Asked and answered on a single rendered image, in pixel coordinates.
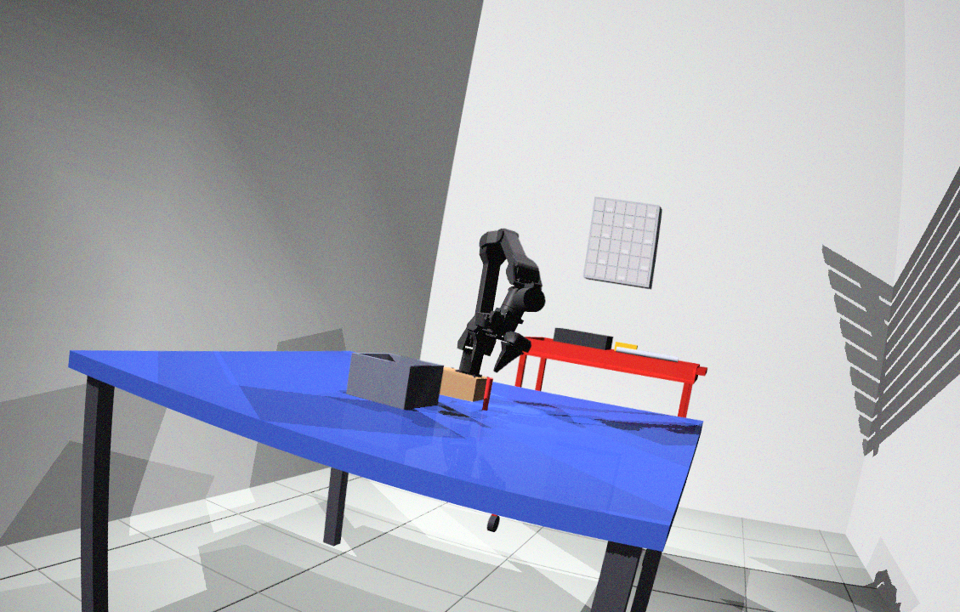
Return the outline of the red peg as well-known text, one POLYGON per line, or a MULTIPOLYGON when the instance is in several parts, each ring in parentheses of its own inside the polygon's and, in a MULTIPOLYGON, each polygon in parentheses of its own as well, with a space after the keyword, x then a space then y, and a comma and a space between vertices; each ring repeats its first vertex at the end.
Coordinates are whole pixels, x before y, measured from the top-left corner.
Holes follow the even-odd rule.
POLYGON ((488 410, 488 406, 490 406, 492 380, 494 380, 494 378, 487 378, 482 410, 488 410))

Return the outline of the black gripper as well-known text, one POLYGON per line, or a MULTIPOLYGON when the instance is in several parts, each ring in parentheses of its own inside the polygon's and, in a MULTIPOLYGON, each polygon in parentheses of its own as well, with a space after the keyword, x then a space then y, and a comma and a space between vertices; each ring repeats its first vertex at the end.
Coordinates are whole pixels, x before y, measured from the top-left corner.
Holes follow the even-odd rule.
POLYGON ((471 334, 474 343, 473 351, 471 357, 471 364, 477 363, 477 360, 482 357, 483 353, 490 348, 490 341, 493 338, 498 338, 502 340, 502 353, 499 354, 497 358, 497 363, 494 367, 494 372, 501 371, 504 366, 512 363, 512 360, 518 358, 521 355, 524 355, 523 352, 529 353, 531 351, 531 341, 529 338, 521 336, 521 334, 514 332, 517 330, 518 324, 523 324, 522 313, 515 309, 511 309, 509 306, 502 305, 502 315, 504 311, 508 311, 509 319, 506 331, 498 330, 500 328, 482 328, 482 326, 476 326, 475 321, 469 322, 469 334, 471 334), (503 336, 503 337, 502 337, 503 336), (488 341, 487 341, 488 340, 488 341), (504 342, 507 343, 504 343, 504 342))

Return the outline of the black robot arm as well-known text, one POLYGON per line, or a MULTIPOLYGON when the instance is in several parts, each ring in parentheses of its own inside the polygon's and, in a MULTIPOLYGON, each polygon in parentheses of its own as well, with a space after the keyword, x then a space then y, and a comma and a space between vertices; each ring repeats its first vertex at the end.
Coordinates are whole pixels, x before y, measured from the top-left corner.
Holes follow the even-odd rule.
MULTIPOLYGON (((500 328, 500 331, 506 331, 509 314, 508 311, 497 309, 494 311, 494 302, 497 291, 497 281, 500 266, 504 260, 508 260, 506 276, 509 284, 514 284, 504 298, 502 305, 509 306, 524 314, 524 311, 539 311, 544 309, 546 298, 542 291, 542 280, 539 274, 537 261, 531 260, 526 256, 524 248, 519 240, 520 236, 515 231, 509 229, 500 229, 499 231, 490 231, 482 234, 480 238, 480 258, 482 258, 483 269, 482 279, 480 279, 480 289, 477 293, 477 304, 475 314, 469 322, 475 321, 476 326, 482 328, 500 328)), ((491 356, 497 339, 493 338, 485 353, 477 360, 474 365, 471 364, 474 340, 469 334, 469 323, 463 335, 457 340, 457 349, 463 351, 463 357, 459 366, 459 373, 482 378, 480 368, 484 354, 491 356)))

